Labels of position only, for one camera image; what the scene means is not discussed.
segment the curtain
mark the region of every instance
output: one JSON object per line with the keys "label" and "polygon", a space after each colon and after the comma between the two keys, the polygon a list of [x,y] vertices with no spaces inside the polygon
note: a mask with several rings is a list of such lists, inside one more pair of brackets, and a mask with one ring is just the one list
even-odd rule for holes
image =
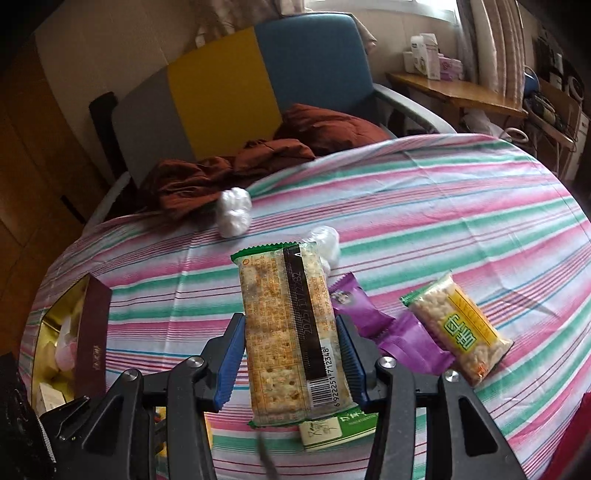
{"label": "curtain", "polygon": [[476,27],[470,0],[457,0],[455,10],[458,24],[458,54],[466,71],[466,80],[478,83],[478,48],[476,46]]}
{"label": "curtain", "polygon": [[516,0],[457,0],[469,80],[521,103],[525,45]]}
{"label": "curtain", "polygon": [[[208,42],[259,23],[290,15],[313,13],[305,7],[305,3],[306,0],[196,0],[195,44],[202,47]],[[377,45],[376,38],[354,15],[347,15],[355,21],[365,51],[369,54]]]}

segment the red fabric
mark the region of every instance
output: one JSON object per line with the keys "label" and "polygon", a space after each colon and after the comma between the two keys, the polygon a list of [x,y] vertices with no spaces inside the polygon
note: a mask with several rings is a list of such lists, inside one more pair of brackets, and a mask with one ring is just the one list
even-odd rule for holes
{"label": "red fabric", "polygon": [[274,140],[246,144],[236,157],[199,163],[163,160],[144,180],[140,194],[151,209],[179,219],[218,199],[231,187],[251,183],[315,156],[363,147],[390,137],[376,125],[345,113],[296,103],[283,114]]}
{"label": "red fabric", "polygon": [[585,440],[589,441],[590,438],[591,393],[586,393],[540,480],[558,480],[571,466],[572,461],[579,454],[579,450],[585,445]]}
{"label": "red fabric", "polygon": [[283,114],[283,124],[274,138],[295,138],[318,157],[391,140],[384,130],[367,120],[300,103]]}
{"label": "red fabric", "polygon": [[248,142],[236,157],[210,157],[199,163],[163,160],[141,187],[146,204],[180,219],[217,200],[232,187],[248,187],[267,175],[314,160],[312,151],[297,140]]}

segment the white plastic bag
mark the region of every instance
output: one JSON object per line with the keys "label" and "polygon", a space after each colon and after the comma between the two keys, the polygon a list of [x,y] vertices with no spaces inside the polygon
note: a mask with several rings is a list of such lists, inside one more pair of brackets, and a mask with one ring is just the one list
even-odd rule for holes
{"label": "white plastic bag", "polygon": [[56,343],[56,364],[63,372],[76,366],[77,337],[70,333],[72,317],[68,315],[61,326]]}
{"label": "white plastic bag", "polygon": [[216,205],[216,223],[220,235],[233,238],[248,232],[251,226],[251,195],[234,187],[222,192]]}
{"label": "white plastic bag", "polygon": [[312,229],[302,241],[316,242],[324,276],[328,278],[331,270],[339,263],[339,233],[331,226],[319,226]]}
{"label": "white plastic bag", "polygon": [[518,128],[509,127],[503,130],[498,125],[495,125],[482,110],[468,109],[463,120],[468,130],[475,134],[490,135],[509,143],[526,144],[530,141],[528,136]]}

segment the brown cloth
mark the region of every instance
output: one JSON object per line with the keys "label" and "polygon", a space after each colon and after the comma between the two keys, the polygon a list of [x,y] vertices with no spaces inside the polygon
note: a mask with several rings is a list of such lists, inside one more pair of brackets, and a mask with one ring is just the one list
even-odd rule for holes
{"label": "brown cloth", "polygon": [[148,207],[180,219],[217,200],[226,189],[246,188],[276,171],[314,159],[312,150],[298,140],[251,141],[236,157],[210,157],[198,164],[163,160],[144,180],[141,190]]}
{"label": "brown cloth", "polygon": [[317,157],[392,140],[384,130],[367,120],[300,103],[283,114],[283,123],[274,138],[296,138]]}
{"label": "brown cloth", "polygon": [[141,195],[151,209],[180,219],[232,187],[246,188],[267,175],[316,156],[363,147],[391,137],[367,120],[299,103],[283,114],[274,140],[248,142],[236,157],[199,163],[164,160],[144,180]]}

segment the white box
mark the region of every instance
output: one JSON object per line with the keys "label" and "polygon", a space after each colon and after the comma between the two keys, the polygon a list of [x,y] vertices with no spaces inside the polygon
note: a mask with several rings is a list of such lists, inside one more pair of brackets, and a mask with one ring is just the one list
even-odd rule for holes
{"label": "white box", "polygon": [[429,80],[441,80],[439,48],[433,33],[421,33],[410,39],[416,69]]}
{"label": "white box", "polygon": [[37,392],[37,415],[41,416],[46,411],[61,407],[66,401],[64,395],[46,383],[39,383],[39,391]]}
{"label": "white box", "polygon": [[414,67],[413,52],[403,51],[402,55],[404,56],[404,70],[405,70],[405,72],[406,73],[418,73],[417,69]]}

